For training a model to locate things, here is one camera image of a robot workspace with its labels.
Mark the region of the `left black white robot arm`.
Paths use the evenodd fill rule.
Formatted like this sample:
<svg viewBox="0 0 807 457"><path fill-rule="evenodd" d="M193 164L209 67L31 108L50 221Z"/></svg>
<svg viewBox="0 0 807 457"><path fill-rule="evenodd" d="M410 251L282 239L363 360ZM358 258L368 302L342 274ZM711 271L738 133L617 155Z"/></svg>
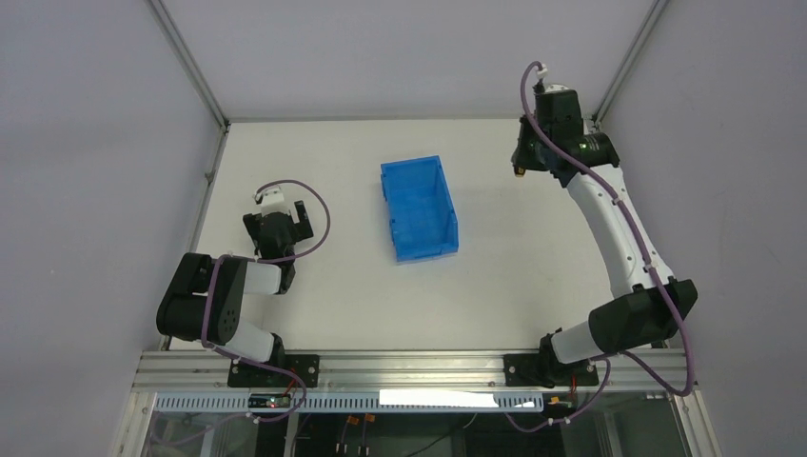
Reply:
<svg viewBox="0 0 807 457"><path fill-rule="evenodd" d="M283 295L296 275L295 246L314 232L305 203L264 205L243 216L257 261L188 252L182 257L156 315L158 331L171 338L205 341L237 358L285 368L282 338L242 316L246 295Z"/></svg>

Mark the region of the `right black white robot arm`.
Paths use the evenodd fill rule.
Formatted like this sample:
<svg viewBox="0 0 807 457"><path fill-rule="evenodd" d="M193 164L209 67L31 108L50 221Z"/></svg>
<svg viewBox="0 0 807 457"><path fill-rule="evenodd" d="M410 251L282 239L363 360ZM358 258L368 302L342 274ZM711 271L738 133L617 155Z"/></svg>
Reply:
<svg viewBox="0 0 807 457"><path fill-rule="evenodd" d="M541 338L527 372L538 385L555 387L585 372L590 359L672 338L679 325L670 309L686 317L698 292L660 258L640 219L625 219L622 209L633 204L620 158L605 133L585 131L577 93L542 84L534 92L537 122L520 119L514 172L548 171L567 190L592 230L613 295L582 323Z"/></svg>

